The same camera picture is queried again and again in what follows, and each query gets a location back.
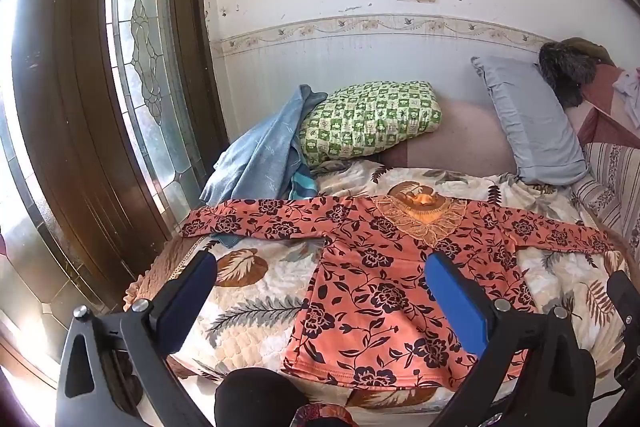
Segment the maroon patterned cloth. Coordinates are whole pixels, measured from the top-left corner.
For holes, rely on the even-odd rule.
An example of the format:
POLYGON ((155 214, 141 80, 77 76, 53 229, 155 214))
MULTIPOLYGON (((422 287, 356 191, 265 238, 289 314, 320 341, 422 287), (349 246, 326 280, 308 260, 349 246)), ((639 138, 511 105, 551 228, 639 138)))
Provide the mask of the maroon patterned cloth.
POLYGON ((335 404, 310 403, 300 407, 291 427, 358 427, 349 411, 335 404))

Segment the grey blue pillow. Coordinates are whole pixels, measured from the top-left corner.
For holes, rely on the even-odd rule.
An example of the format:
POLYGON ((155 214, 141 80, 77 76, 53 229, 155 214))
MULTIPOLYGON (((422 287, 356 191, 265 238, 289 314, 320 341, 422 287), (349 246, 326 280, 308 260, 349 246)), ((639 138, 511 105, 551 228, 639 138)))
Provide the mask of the grey blue pillow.
POLYGON ((569 186, 587 176, 577 134, 534 63, 474 56, 471 64, 494 104, 519 178, 527 184, 569 186))

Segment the teal striped cloth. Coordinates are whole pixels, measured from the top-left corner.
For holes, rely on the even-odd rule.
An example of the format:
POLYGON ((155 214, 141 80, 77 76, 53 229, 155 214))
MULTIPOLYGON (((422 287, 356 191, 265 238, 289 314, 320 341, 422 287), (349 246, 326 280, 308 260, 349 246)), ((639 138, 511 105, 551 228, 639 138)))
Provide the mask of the teal striped cloth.
POLYGON ((288 198, 301 200, 314 198, 318 195, 318 185, 310 169, 305 164, 300 164, 291 178, 291 191, 288 198))

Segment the blue denim cloth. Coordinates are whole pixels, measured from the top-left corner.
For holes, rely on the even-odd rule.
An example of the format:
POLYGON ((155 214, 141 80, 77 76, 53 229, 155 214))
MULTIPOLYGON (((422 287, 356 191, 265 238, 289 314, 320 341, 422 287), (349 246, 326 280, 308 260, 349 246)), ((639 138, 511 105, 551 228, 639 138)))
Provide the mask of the blue denim cloth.
POLYGON ((300 164, 307 165, 298 137, 300 125, 325 99, 324 92, 314 92, 306 84, 298 86, 279 112, 224 150, 200 201, 217 206, 229 199, 289 200, 293 173, 300 164))

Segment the leaf print blanket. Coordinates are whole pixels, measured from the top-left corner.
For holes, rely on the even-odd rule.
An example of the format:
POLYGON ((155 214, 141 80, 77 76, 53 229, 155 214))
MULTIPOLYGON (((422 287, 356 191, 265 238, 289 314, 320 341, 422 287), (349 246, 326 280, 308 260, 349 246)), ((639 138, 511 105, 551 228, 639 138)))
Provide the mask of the leaf print blanket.
MULTIPOLYGON (((583 197, 612 194, 591 178, 573 190, 527 185, 511 173, 479 178, 435 169, 387 168, 368 160, 329 161, 320 172, 321 190, 332 195, 381 195, 396 182, 422 181, 447 195, 534 210, 574 225, 593 221, 583 197)), ((212 236, 173 239, 151 268, 127 288, 125 305, 153 298, 198 251, 216 257, 218 281, 182 348, 171 357, 172 367, 181 376, 195 374, 215 383, 233 369, 280 369, 294 319, 320 258, 319 241, 242 239, 228 248, 212 236)), ((591 352, 600 373, 610 371, 622 355, 623 323, 605 286, 613 272, 632 270, 631 254, 609 251, 596 258, 528 248, 518 254, 518 265, 525 271, 536 305, 544 309, 562 305, 572 311, 579 346, 591 352)))

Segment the wooden glass door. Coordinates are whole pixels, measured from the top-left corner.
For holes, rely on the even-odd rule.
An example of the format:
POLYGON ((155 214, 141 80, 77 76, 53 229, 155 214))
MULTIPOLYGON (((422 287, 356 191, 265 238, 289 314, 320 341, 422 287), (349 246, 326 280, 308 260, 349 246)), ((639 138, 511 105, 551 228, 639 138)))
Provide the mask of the wooden glass door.
POLYGON ((1 0, 1 350, 54 384, 227 142, 203 0, 1 0))

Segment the orange floral blouse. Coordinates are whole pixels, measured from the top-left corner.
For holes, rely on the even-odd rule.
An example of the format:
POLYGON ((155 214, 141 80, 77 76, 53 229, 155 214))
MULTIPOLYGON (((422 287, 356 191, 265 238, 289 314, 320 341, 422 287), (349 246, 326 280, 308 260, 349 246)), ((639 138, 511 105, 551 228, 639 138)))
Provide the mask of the orange floral blouse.
POLYGON ((322 239, 282 369, 367 390, 457 389, 474 365, 426 285, 432 254, 446 255, 489 297, 529 312, 535 303, 520 249, 590 257, 613 250, 597 229, 428 188, 414 196, 232 199, 194 210, 181 233, 322 239))

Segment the white crumpled cloth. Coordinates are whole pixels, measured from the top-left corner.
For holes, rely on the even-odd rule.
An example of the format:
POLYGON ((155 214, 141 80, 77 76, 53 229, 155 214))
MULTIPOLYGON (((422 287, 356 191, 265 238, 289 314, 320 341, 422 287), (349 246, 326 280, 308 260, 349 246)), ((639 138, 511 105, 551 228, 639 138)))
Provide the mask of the white crumpled cloth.
POLYGON ((613 84, 624 102, 624 109, 634 129, 640 128, 640 75, 639 69, 634 72, 622 72, 613 84))

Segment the striped beige sofa cover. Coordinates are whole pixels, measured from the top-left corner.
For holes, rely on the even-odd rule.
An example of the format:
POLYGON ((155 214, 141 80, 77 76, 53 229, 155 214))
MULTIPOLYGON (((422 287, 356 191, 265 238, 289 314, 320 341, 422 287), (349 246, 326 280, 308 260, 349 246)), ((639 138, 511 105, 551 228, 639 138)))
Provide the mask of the striped beige sofa cover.
POLYGON ((573 185, 574 194, 598 220, 625 239, 639 262, 638 148, 590 143, 584 147, 588 176, 573 185))

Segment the green checkered pillow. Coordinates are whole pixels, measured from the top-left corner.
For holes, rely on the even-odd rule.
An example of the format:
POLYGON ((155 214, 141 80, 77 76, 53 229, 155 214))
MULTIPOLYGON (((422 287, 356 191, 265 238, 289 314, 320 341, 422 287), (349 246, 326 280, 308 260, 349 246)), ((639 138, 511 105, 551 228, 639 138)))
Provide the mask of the green checkered pillow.
POLYGON ((442 109, 426 81, 370 81, 328 95, 299 127, 300 148, 311 167, 333 159, 384 152, 436 131, 442 109))

